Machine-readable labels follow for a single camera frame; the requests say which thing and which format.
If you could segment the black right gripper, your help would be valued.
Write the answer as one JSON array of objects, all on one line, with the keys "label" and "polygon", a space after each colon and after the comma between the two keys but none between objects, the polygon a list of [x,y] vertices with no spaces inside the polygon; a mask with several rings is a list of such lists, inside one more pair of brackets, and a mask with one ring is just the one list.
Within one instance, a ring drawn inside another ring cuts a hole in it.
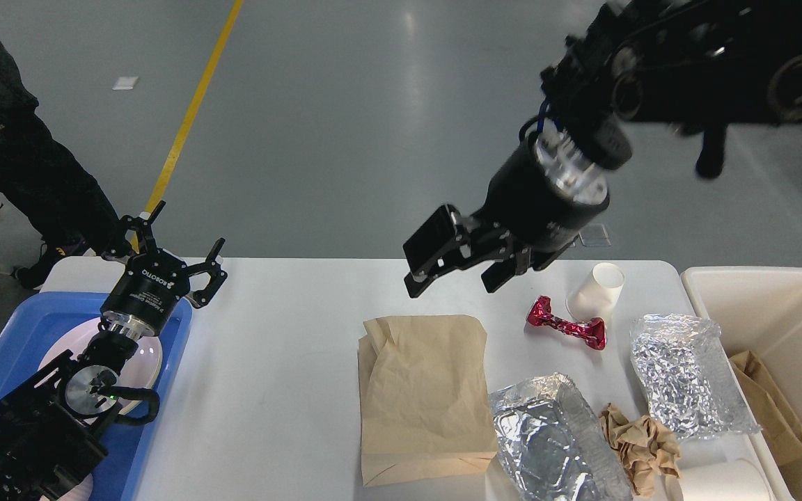
[{"label": "black right gripper", "polygon": [[439,277],[496,261],[481,273],[494,293],[557,260],[610,201],[604,169],[569,134],[529,132],[491,178],[473,216],[443,204],[403,243],[407,293],[416,299]]}]

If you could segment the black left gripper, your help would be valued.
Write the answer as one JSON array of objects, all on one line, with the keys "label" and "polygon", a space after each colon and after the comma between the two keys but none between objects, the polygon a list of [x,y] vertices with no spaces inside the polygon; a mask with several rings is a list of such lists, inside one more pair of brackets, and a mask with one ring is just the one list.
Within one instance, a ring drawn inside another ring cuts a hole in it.
[{"label": "black left gripper", "polygon": [[[103,260],[123,263],[125,270],[103,302],[101,316],[128,327],[131,338],[157,337],[182,297],[200,310],[227,280],[219,262],[226,238],[218,238],[204,260],[192,265],[159,247],[152,227],[165,206],[160,200],[150,213],[122,216],[102,251]],[[190,279],[200,275],[209,281],[190,289]]]}]

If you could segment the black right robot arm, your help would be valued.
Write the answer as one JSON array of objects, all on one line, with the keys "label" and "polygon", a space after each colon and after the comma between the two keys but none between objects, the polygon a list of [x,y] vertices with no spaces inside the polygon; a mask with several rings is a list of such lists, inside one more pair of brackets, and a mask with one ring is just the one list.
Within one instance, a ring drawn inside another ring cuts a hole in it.
[{"label": "black right robot arm", "polygon": [[404,243],[411,298],[487,261],[488,292],[546,269],[610,205],[632,156],[621,122],[701,134],[713,180],[732,124],[802,123],[802,1],[608,1],[542,70],[544,101],[471,215],[440,206]]}]

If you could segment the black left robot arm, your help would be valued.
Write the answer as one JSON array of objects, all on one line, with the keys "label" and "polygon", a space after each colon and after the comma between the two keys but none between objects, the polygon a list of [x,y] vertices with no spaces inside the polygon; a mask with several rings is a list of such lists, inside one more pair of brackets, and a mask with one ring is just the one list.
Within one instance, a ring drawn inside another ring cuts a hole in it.
[{"label": "black left robot arm", "polygon": [[125,365],[181,301],[203,308],[227,279],[219,263],[225,238],[194,265],[159,247],[152,226],[165,205],[118,222],[102,257],[124,270],[86,348],[63,350],[0,398],[0,500],[63,497],[105,460],[111,426],[158,418],[158,392],[125,384]]}]

